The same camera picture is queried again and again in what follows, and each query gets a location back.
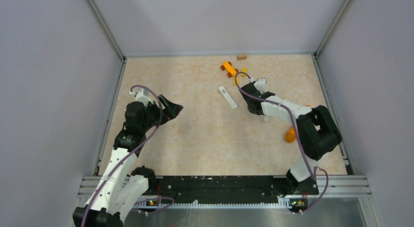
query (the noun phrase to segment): gray floor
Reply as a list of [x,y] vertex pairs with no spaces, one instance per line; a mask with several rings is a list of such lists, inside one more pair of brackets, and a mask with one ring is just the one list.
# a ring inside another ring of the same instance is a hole
[[323,199],[303,216],[282,209],[170,209],[131,212],[125,227],[365,227],[358,199]]

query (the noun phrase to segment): white rectangular object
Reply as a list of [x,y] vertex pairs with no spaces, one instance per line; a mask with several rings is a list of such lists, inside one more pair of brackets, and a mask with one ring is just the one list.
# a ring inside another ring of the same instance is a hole
[[224,86],[220,86],[219,87],[219,92],[221,94],[221,96],[223,96],[223,98],[225,98],[228,102],[228,104],[230,104],[231,108],[235,109],[237,108],[237,104],[236,102],[233,100],[233,98],[230,96],[230,94],[228,94],[226,88],[224,88]]

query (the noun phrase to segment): marble-patterned surface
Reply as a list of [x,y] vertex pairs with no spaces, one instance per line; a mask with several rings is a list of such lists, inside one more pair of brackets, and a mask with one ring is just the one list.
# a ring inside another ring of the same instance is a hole
[[[220,70],[231,61],[254,78],[266,77],[269,91],[297,104],[325,105],[310,55],[162,57],[128,59],[115,107],[100,174],[108,163],[115,136],[133,101],[129,88],[142,84],[184,106],[181,114],[161,126],[143,147],[136,166],[157,175],[283,175],[300,155],[296,141],[284,141],[289,125],[247,110],[232,79]],[[247,78],[240,78],[246,84]],[[223,85],[238,108],[232,110],[217,88]],[[339,148],[320,166],[329,174],[346,174]]]

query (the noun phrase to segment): gray wall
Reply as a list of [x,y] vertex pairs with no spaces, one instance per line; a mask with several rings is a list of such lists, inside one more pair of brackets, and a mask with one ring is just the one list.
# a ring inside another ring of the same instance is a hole
[[413,226],[414,0],[355,0],[321,57],[386,226]]
[[0,226],[69,225],[119,70],[84,0],[0,0]]
[[310,53],[344,0],[95,0],[126,56]]

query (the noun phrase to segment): toy car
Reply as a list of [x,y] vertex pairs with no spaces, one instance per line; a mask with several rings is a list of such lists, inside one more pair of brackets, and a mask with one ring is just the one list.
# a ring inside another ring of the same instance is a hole
[[223,62],[223,65],[220,66],[220,69],[223,70],[223,71],[226,70],[227,71],[227,77],[229,77],[229,78],[234,77],[236,75],[236,73],[239,72],[239,70],[234,69],[231,66],[230,62]]

